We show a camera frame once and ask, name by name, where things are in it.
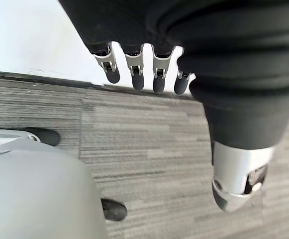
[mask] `white wall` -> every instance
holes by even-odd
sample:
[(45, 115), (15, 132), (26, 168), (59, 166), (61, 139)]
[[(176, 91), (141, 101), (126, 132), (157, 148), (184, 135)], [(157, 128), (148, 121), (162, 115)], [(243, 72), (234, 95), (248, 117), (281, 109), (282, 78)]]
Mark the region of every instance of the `white wall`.
[[(144, 88), (151, 90), (152, 50), (148, 44), (144, 49)], [(121, 76), (117, 85), (132, 87), (117, 43), (113, 50)], [(173, 91), (181, 52), (177, 47), (172, 56), (166, 91)], [(0, 71), (110, 84), (56, 0), (0, 0)]]

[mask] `black caster wheel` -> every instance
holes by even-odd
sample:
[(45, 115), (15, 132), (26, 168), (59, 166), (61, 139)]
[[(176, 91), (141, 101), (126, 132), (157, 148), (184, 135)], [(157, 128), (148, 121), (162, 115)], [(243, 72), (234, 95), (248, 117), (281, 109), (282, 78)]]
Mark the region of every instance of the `black caster wheel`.
[(186, 88), (188, 87), (188, 78), (187, 76), (182, 76), (181, 79), (176, 77), (175, 84), (174, 84), (174, 92), (177, 95), (181, 95), (185, 92)]
[(101, 198), (104, 218), (109, 221), (122, 221), (128, 215), (127, 208), (120, 202)]
[(165, 79), (162, 76), (153, 79), (153, 91), (157, 94), (160, 94), (164, 91)]
[(36, 135), (42, 143), (57, 146), (60, 142), (60, 135), (52, 130), (47, 128), (35, 128), (35, 127), (26, 127), (26, 128), (0, 128), (8, 130), (18, 130), (25, 131)]
[(137, 73), (135, 73), (134, 76), (132, 76), (132, 85), (135, 90), (141, 91), (144, 87), (143, 74), (139, 76)]
[(116, 68), (115, 71), (112, 71), (111, 69), (107, 69), (106, 77), (109, 82), (116, 84), (120, 80), (120, 73), (118, 68)]

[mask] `floor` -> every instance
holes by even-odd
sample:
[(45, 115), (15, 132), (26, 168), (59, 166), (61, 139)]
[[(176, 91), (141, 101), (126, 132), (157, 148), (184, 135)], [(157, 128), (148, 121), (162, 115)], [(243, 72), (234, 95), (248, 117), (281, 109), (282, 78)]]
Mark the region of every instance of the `floor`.
[(0, 80), (0, 127), (57, 130), (61, 149), (125, 202), (111, 239), (289, 239), (289, 128), (262, 192), (224, 213), (211, 192), (208, 129), (191, 99)]

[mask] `metal bracket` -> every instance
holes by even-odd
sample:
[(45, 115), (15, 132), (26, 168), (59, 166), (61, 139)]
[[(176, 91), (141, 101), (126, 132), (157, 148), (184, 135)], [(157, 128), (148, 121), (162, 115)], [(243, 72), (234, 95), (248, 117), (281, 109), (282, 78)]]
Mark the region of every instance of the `metal bracket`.
[(141, 46), (139, 54), (134, 56), (125, 54), (125, 59), (132, 76), (134, 76), (133, 66), (139, 68), (139, 76), (143, 74), (143, 46)]
[(36, 135), (29, 133), (29, 132), (0, 129), (0, 145), (9, 143), (19, 138), (25, 138), (25, 139), (30, 139), (33, 141), (40, 142), (40, 139)]
[(112, 50), (112, 44), (111, 43), (108, 44), (108, 52), (109, 53), (105, 56), (98, 56), (95, 54), (93, 54), (93, 55), (96, 58), (96, 61), (98, 62), (98, 64), (103, 68), (103, 70), (106, 73), (108, 72), (108, 66), (110, 66), (112, 71), (115, 72), (117, 69), (117, 66), (116, 66), (115, 55), (114, 55), (114, 52)]
[(171, 60), (172, 53), (174, 49), (172, 50), (171, 54), (169, 57), (166, 58), (160, 58), (157, 57), (154, 53), (154, 46), (152, 46), (153, 50), (153, 73), (154, 73), (154, 78), (158, 78), (158, 75), (161, 74), (162, 72), (162, 79), (165, 79), (166, 73), (168, 72), (169, 69), (169, 64)]
[[(178, 71), (178, 78), (179, 78), (179, 79), (182, 79), (183, 74), (185, 75), (185, 73), (184, 73), (183, 71), (179, 70), (179, 71)], [(188, 74), (187, 74), (187, 77), (186, 77), (186, 80), (189, 81), (192, 76), (193, 76), (193, 73), (188, 73)]]

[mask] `black rubber foot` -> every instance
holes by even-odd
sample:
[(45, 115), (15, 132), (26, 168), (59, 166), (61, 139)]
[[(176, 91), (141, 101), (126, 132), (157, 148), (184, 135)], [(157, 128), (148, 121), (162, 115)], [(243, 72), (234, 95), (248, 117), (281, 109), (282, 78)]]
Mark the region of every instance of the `black rubber foot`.
[(134, 76), (132, 76), (132, 85), (135, 90), (141, 91), (144, 87), (143, 74), (141, 76), (139, 76), (138, 74), (134, 74)]
[(128, 210), (123, 203), (107, 198), (101, 198), (101, 203), (106, 220), (118, 222), (128, 215)]
[(176, 77), (175, 84), (174, 84), (174, 92), (177, 95), (181, 95), (185, 92), (186, 88), (188, 87), (188, 80), (186, 76), (182, 76), (181, 79)]
[(116, 84), (119, 82), (120, 80), (120, 73), (119, 73), (119, 69), (116, 68), (115, 71), (112, 70), (108, 70), (108, 72), (106, 73), (106, 77), (108, 79), (109, 82)]
[(26, 127), (26, 128), (0, 128), (0, 129), (8, 129), (8, 130), (18, 130), (18, 131), (26, 131), (36, 135), (42, 143), (57, 146), (60, 142), (60, 135), (52, 130), (47, 128), (35, 128), (35, 127)]
[(153, 79), (153, 91), (157, 94), (164, 91), (165, 79), (162, 79), (162, 76)]

